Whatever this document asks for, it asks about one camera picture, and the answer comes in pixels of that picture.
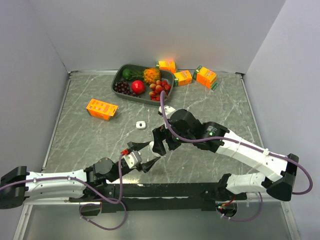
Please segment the white gold-rimmed charging case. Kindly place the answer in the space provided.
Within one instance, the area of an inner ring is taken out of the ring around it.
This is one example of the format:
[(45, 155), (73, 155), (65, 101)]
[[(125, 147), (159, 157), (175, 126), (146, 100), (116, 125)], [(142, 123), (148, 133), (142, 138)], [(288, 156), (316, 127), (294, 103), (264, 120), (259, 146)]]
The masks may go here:
[(138, 130), (143, 130), (146, 128), (146, 122), (145, 121), (137, 121), (136, 124), (135, 124), (135, 127), (138, 129)]

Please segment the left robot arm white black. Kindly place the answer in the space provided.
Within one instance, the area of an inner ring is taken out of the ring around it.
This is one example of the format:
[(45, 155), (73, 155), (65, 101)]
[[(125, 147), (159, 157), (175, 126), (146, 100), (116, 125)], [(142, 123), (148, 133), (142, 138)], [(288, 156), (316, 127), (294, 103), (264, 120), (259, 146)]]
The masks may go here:
[(104, 157), (85, 169), (70, 172), (41, 173), (18, 166), (0, 179), (0, 207), (12, 209), (21, 206), (25, 200), (49, 198), (84, 197), (87, 201), (93, 201), (100, 195), (99, 188), (122, 180), (133, 170), (147, 173), (162, 156), (157, 151), (153, 153), (154, 159), (142, 162), (140, 150), (145, 147), (152, 150), (154, 142), (129, 142), (127, 145), (117, 162)]

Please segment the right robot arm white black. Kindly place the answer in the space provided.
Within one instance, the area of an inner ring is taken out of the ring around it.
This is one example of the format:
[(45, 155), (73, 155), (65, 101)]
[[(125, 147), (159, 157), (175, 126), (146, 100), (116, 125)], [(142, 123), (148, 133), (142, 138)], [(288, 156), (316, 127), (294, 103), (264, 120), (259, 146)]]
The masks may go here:
[(223, 199), (242, 193), (267, 193), (274, 199), (288, 202), (292, 198), (299, 157), (292, 153), (276, 156), (266, 148), (259, 147), (239, 137), (230, 129), (216, 122), (201, 123), (185, 109), (166, 105), (159, 109), (171, 126), (166, 124), (153, 129), (153, 142), (149, 147), (155, 156), (164, 156), (181, 144), (192, 140), (192, 145), (203, 151), (233, 158), (255, 173), (224, 174), (220, 179), (218, 193)]

